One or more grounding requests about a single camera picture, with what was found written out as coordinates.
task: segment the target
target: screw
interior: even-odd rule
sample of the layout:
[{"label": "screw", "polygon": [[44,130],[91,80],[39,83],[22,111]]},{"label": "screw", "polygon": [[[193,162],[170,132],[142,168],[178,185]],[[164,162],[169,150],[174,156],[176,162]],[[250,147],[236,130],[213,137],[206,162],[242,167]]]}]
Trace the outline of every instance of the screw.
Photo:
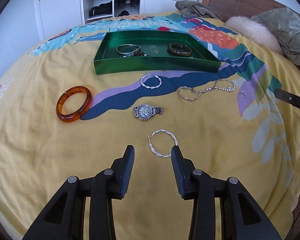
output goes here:
[{"label": "screw", "polygon": [[71,176],[71,177],[68,178],[69,183],[74,183],[76,181],[77,181],[77,177],[75,177],[75,176]]},{"label": "screw", "polygon": [[202,175],[202,173],[203,173],[203,172],[202,172],[201,170],[199,170],[199,169],[195,169],[195,170],[193,170],[192,172],[193,172],[194,175],[198,175],[198,176]]},{"label": "screw", "polygon": [[103,173],[104,173],[104,175],[112,175],[113,170],[111,170],[111,169],[106,169]]},{"label": "screw", "polygon": [[237,182],[238,182],[237,178],[234,178],[234,177],[231,177],[231,178],[229,179],[229,181],[230,181],[230,183],[232,183],[232,184],[237,184]]}]

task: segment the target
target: bed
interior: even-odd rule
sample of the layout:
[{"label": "bed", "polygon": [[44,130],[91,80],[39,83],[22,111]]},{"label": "bed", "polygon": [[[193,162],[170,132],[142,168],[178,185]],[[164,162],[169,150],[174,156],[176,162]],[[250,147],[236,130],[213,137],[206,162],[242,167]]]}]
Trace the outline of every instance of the bed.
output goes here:
[{"label": "bed", "polygon": [[250,18],[271,9],[286,7],[275,0],[202,0],[202,3],[217,11],[224,22],[232,16]]},{"label": "bed", "polygon": [[[12,239],[22,239],[69,176],[94,176],[128,144],[136,156],[129,191],[113,202],[117,239],[187,239],[192,202],[178,195],[171,160],[149,148],[148,135],[158,129],[174,133],[184,157],[210,176],[237,177],[287,236],[300,194],[300,110],[273,92],[300,96],[300,71],[223,24],[178,12],[110,18],[51,37],[11,66],[0,80],[0,223]],[[152,71],[162,79],[153,90],[140,85],[147,71],[96,75],[93,58],[105,34],[134,29],[189,33],[222,62],[219,71]],[[202,90],[223,78],[235,84],[233,92],[213,90],[194,102],[177,93],[180,86]],[[145,79],[149,86],[156,82]],[[90,109],[81,120],[61,122],[56,102],[77,85],[91,90]],[[65,111],[83,100],[71,97]],[[133,113],[142,103],[165,112],[143,122]],[[173,146],[165,134],[152,143],[165,154]]]}]

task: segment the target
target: watch face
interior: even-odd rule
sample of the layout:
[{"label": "watch face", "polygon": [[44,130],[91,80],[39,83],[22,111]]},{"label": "watch face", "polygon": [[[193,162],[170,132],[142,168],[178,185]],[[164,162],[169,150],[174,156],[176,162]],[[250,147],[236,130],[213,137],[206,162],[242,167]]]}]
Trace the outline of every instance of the watch face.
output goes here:
[{"label": "watch face", "polygon": [[138,115],[143,119],[147,119],[152,115],[152,108],[147,105],[140,106],[138,109]]}]

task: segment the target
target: wristwatch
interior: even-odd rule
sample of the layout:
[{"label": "wristwatch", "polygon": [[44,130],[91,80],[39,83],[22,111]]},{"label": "wristwatch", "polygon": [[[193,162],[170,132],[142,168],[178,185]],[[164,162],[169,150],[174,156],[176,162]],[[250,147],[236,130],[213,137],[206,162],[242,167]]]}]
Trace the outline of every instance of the wristwatch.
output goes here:
[{"label": "wristwatch", "polygon": [[162,114],[163,108],[158,106],[150,106],[148,104],[142,104],[134,108],[134,116],[146,121],[155,114]]}]

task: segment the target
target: brown bangle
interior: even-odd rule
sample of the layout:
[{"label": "brown bangle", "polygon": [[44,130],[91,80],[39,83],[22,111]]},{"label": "brown bangle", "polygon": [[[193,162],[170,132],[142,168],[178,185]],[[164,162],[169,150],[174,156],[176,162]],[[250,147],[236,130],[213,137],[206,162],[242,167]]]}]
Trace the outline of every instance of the brown bangle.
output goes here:
[{"label": "brown bangle", "polygon": [[181,43],[170,43],[168,45],[168,51],[183,57],[190,57],[192,54],[191,48]]},{"label": "brown bangle", "polygon": [[[62,109],[62,106],[63,106],[64,102],[70,96],[72,96],[73,94],[76,94],[76,93],[84,93],[84,94],[86,94],[87,98],[86,98],[85,102],[74,113],[72,113],[72,114],[62,114],[61,113],[61,109]],[[63,122],[73,122],[73,121],[76,121],[76,120],[78,120],[81,116],[83,116],[88,111],[91,101],[92,101],[91,92],[86,87],[77,86],[77,87],[70,88],[69,90],[67,90],[66,92],[64,92],[62,94],[62,96],[59,98],[59,100],[57,102],[57,106],[56,106],[57,116]]]}]

